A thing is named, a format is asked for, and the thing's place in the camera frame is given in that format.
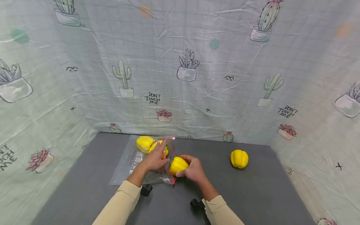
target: fabric backdrop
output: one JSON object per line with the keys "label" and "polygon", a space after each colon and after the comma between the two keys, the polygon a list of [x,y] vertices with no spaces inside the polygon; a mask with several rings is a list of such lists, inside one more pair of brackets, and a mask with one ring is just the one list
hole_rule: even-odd
{"label": "fabric backdrop", "polygon": [[99,131],[270,145],[316,222],[359,224],[359,1],[3,0],[0,12],[4,224],[29,224]]}

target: beige sleeve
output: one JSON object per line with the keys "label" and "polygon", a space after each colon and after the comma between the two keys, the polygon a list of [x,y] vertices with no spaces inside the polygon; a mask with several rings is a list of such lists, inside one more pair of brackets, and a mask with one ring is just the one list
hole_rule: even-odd
{"label": "beige sleeve", "polygon": [[221,195],[216,196],[210,202],[202,199],[202,202],[205,205],[205,213],[211,225],[244,225],[228,207]]}
{"label": "beige sleeve", "polygon": [[138,203],[141,188],[127,180],[122,182],[93,225],[125,225],[127,218]]}

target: yellow bell pepper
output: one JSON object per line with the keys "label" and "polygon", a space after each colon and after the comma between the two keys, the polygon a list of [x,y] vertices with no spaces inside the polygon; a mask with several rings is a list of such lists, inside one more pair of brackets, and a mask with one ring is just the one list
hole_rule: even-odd
{"label": "yellow bell pepper", "polygon": [[236,149],[231,152],[230,161],[233,167],[243,169],[249,162],[249,156],[246,152]]}
{"label": "yellow bell pepper", "polygon": [[[149,150],[149,153],[154,150],[155,146],[156,146],[156,143],[159,143],[158,145],[161,145],[162,141],[157,141],[155,142],[151,147],[150,147],[150,150]],[[169,154],[169,150],[167,149],[167,147],[165,146],[165,156],[167,156]]]}
{"label": "yellow bell pepper", "polygon": [[172,175],[175,176],[177,172],[180,172],[181,170],[186,170],[188,167],[189,164],[185,160],[176,156],[174,157],[174,160],[171,163],[169,171]]}
{"label": "yellow bell pepper", "polygon": [[149,153],[149,150],[151,148],[151,146],[154,143],[154,139],[152,137],[149,136],[140,136],[137,140],[136,140],[136,146],[138,147],[138,149],[140,151],[142,151],[145,154]]}

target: red drawstring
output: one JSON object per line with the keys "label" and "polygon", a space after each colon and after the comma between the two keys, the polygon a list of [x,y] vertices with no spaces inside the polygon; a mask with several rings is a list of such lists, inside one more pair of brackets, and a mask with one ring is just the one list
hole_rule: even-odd
{"label": "red drawstring", "polygon": [[[164,138],[163,141],[165,141],[166,139],[169,139],[170,140],[170,147],[172,149],[172,151],[174,152],[175,156],[177,156],[174,148],[172,147],[172,144],[171,142],[175,139],[175,137],[173,138]],[[162,152],[162,158],[165,159],[166,158],[166,155],[165,155],[165,151]],[[174,185],[175,184],[175,177],[170,173],[170,176],[171,176],[171,185]]]}

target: orange dot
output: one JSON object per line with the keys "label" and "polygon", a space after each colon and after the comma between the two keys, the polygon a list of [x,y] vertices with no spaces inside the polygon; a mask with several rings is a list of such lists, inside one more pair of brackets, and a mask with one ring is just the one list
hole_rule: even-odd
{"label": "orange dot", "polygon": [[63,175],[64,175],[64,173],[63,173],[63,172],[60,172],[60,173],[56,176],[56,178],[57,178],[57,179],[60,179]]}
{"label": "orange dot", "polygon": [[140,15],[143,18],[150,18],[152,16],[151,8],[147,5],[140,5]]}
{"label": "orange dot", "polygon": [[354,30],[354,26],[352,23],[346,23],[340,25],[335,30],[335,37],[337,38],[344,38],[351,35],[352,31]]}

